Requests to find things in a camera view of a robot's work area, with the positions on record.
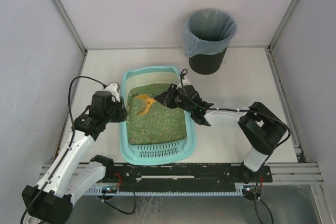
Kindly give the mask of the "yellow slotted litter scoop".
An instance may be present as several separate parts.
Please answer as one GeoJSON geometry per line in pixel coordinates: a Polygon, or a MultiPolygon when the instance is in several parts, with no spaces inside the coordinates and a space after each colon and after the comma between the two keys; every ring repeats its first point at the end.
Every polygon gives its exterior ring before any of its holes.
{"type": "Polygon", "coordinates": [[[139,107],[136,109],[136,116],[143,116],[147,114],[151,106],[156,102],[154,98],[149,97],[147,94],[139,94],[134,98],[138,103],[139,107]]]}

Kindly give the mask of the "teal plastic litter box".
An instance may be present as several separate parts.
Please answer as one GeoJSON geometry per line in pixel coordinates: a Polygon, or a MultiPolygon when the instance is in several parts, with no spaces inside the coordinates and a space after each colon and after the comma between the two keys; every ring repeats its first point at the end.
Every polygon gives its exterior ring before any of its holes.
{"type": "MultiPolygon", "coordinates": [[[[125,72],[119,91],[120,97],[127,105],[130,90],[135,87],[153,83],[178,84],[180,71],[174,66],[149,66],[125,72]]],[[[119,125],[120,152],[130,164],[141,166],[155,166],[174,163],[188,158],[196,148],[195,123],[190,114],[185,112],[186,137],[161,144],[132,145],[128,142],[127,123],[119,125]]]]}

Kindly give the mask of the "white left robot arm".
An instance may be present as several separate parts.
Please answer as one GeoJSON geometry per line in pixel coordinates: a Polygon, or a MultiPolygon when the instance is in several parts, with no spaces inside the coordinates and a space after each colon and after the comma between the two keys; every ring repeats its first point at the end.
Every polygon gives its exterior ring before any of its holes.
{"type": "Polygon", "coordinates": [[[69,139],[49,170],[36,183],[27,185],[22,198],[23,216],[47,223],[65,223],[79,198],[96,182],[114,175],[113,160],[96,155],[74,175],[82,156],[109,123],[124,122],[127,112],[117,84],[112,83],[92,96],[91,104],[75,120],[69,139]]]}

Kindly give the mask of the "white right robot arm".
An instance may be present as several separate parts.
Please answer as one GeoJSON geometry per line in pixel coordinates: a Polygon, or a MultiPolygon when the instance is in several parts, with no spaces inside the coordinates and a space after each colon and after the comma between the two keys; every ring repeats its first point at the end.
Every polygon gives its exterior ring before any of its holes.
{"type": "Polygon", "coordinates": [[[198,125],[236,122],[251,145],[239,168],[245,183],[260,176],[261,168],[274,150],[291,136],[289,127],[261,102],[254,102],[246,109],[214,108],[212,103],[202,100],[192,85],[175,84],[154,99],[169,109],[179,108],[188,112],[198,125]]]}

